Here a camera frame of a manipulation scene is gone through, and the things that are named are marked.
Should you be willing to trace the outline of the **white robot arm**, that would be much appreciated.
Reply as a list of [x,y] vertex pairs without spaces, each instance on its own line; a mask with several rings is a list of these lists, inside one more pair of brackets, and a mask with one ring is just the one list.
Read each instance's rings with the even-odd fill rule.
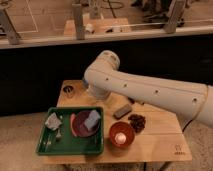
[[98,99],[115,92],[197,120],[213,128],[213,86],[120,72],[120,59],[102,51],[85,70],[88,91]]

